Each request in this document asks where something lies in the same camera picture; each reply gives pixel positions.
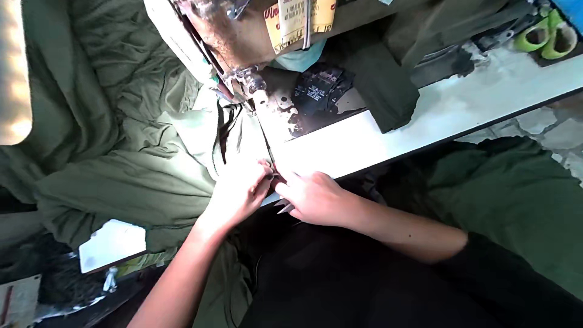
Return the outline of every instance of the lime green slipper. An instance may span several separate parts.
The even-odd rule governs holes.
[[[542,48],[549,39],[549,18],[545,18],[517,35],[514,38],[514,48],[529,53]]]
[[[577,32],[561,18],[557,9],[549,13],[549,31],[549,42],[540,54],[544,59],[559,59],[575,49]]]

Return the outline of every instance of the green cloth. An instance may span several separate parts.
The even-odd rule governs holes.
[[[222,150],[227,161],[269,157],[257,119],[242,105],[219,105],[161,39],[142,0],[25,0],[23,16],[33,130],[0,149],[0,185],[37,203],[56,240],[76,248],[116,218],[145,227],[148,250],[172,249],[206,208]],[[195,325],[242,317],[246,277],[226,242]]]
[[[407,70],[401,68],[382,43],[374,25],[330,38],[322,56],[356,74],[354,87],[382,133],[411,121],[419,91]]]
[[[387,204],[487,236],[583,299],[583,189],[529,138],[450,142],[391,166]]]

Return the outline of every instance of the black clothing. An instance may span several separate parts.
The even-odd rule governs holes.
[[[583,302],[476,233],[427,266],[346,229],[300,224],[260,259],[257,284],[242,328],[583,326]]]

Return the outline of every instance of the fabric stack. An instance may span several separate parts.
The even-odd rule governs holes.
[[[77,248],[115,218],[146,228],[152,252],[179,246],[225,161],[269,158],[248,109],[221,106],[192,77],[142,0],[27,0],[23,17],[33,130],[0,149],[0,185],[36,203],[56,240]],[[250,301],[235,247],[225,243],[219,258],[202,326]]]

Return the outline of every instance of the label on sewing machine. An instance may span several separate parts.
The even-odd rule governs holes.
[[[336,0],[311,0],[311,3],[312,31],[314,33],[330,31],[334,22]],[[276,54],[304,37],[303,0],[279,0],[279,3],[264,11],[264,18]]]

